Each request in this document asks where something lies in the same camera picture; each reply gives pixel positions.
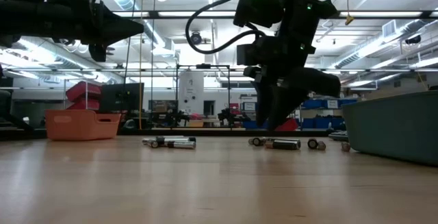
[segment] gray bin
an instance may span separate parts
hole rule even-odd
[[[354,150],[438,166],[438,91],[343,106]]]

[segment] aa battery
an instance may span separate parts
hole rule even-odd
[[[148,145],[151,148],[167,147],[178,149],[195,149],[196,138],[184,138],[184,137],[163,137],[158,136],[155,139],[143,139],[143,144]]]
[[[167,148],[177,148],[177,149],[195,149],[196,142],[188,141],[188,142],[165,142],[164,143]]]
[[[159,147],[158,142],[156,140],[153,140],[153,139],[144,138],[142,140],[142,142],[143,142],[143,145],[147,145],[147,146],[154,148],[154,149]]]
[[[265,147],[268,149],[297,150],[301,148],[301,141],[298,139],[268,138]]]

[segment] metal bar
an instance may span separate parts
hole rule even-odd
[[[64,79],[64,109],[67,109],[67,106],[66,106],[66,89],[67,89],[67,80],[66,79]]]
[[[230,107],[230,102],[231,102],[231,85],[230,85],[230,68],[228,68],[228,109],[230,109],[230,113],[231,113],[231,107]],[[231,126],[231,122],[229,122],[229,127],[230,130],[233,131],[233,127]]]
[[[195,13],[194,10],[179,10],[179,11],[143,11],[149,13],[148,16],[144,16],[143,19],[189,19],[190,16]],[[132,17],[132,12],[118,12],[113,13],[119,16],[128,17],[130,19],[140,19],[140,16]],[[214,10],[205,11],[205,16],[199,16],[197,19],[233,19],[235,10]],[[347,10],[339,10],[337,14],[333,15],[330,19],[345,19],[347,16]],[[416,18],[431,18],[437,19],[438,12],[434,10],[351,10],[350,14],[355,19],[416,19]]]
[[[39,72],[39,69],[4,69],[3,71],[5,71],[5,72],[12,71],[13,72],[13,71],[17,71],[17,70]],[[242,69],[229,69],[230,72],[231,72],[231,70],[236,70],[236,71],[233,71],[233,72],[243,72]],[[351,71],[355,72],[356,71],[356,72],[369,72],[369,73],[405,73],[407,71],[413,71],[413,72],[422,72],[422,71],[438,72],[438,68],[431,68],[431,69],[321,69],[321,68],[318,68],[316,70],[326,71],[326,72],[351,72]]]
[[[85,109],[88,110],[88,80],[85,79]]]

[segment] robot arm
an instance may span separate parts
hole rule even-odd
[[[96,0],[0,0],[0,47],[12,47],[21,36],[80,40],[92,58],[106,59],[107,46],[141,34],[141,24],[123,19]]]
[[[189,19],[186,33],[198,14],[228,1],[201,8]],[[319,20],[336,13],[331,0],[239,0],[233,23],[247,26],[250,31],[211,51],[199,50],[189,39],[188,42],[199,53],[216,53],[243,36],[256,35],[254,43],[237,46],[237,63],[248,66],[244,75],[254,79],[258,126],[268,120],[268,129],[274,130],[308,98],[309,92],[338,97],[341,89],[338,77],[304,67],[307,56],[315,53],[311,43]],[[281,26],[275,36],[266,36],[252,24],[271,27],[278,22]]]

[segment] wooden table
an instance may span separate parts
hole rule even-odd
[[[0,143],[0,223],[436,223],[438,169],[361,153],[198,137]]]

